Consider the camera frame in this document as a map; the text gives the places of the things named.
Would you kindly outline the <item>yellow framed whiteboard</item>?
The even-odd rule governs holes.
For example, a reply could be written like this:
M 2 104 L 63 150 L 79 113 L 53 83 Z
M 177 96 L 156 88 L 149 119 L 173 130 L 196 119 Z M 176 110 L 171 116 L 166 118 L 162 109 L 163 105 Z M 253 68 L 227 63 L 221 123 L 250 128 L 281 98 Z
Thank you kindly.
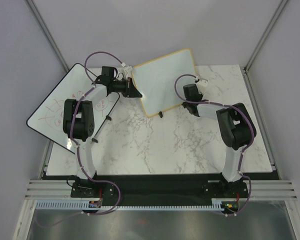
M 147 117 L 170 110 L 182 103 L 183 86 L 195 82 L 194 56 L 189 48 L 161 56 L 133 67 L 132 79 Z

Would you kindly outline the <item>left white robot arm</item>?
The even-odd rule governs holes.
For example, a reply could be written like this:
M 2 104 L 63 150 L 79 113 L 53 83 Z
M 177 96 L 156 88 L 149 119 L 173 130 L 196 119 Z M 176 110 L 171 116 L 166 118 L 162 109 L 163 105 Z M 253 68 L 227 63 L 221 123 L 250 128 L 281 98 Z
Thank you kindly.
M 78 100 L 67 99 L 63 110 L 63 132 L 67 134 L 75 147 L 78 167 L 77 176 L 88 179 L 82 185 L 82 191 L 88 197 L 99 193 L 99 184 L 95 182 L 97 170 L 93 163 L 91 142 L 95 131 L 94 104 L 99 103 L 111 93 L 121 94 L 125 98 L 142 98 L 132 80 L 132 66 L 122 65 L 124 77 L 116 78 L 117 68 L 103 66 L 101 74 L 92 80 L 90 89 Z

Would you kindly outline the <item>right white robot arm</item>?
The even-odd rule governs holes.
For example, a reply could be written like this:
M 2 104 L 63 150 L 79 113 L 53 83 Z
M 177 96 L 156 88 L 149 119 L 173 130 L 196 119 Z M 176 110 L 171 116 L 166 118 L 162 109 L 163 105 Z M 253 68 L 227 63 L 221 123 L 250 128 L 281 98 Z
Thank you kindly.
M 203 99 L 197 84 L 183 86 L 185 102 L 182 103 L 190 114 L 199 118 L 216 120 L 221 139 L 226 146 L 226 157 L 221 172 L 224 181 L 218 185 L 219 193 L 231 197 L 237 191 L 234 182 L 243 178 L 241 171 L 243 154 L 254 141 L 257 130 L 242 103 L 223 105 Z

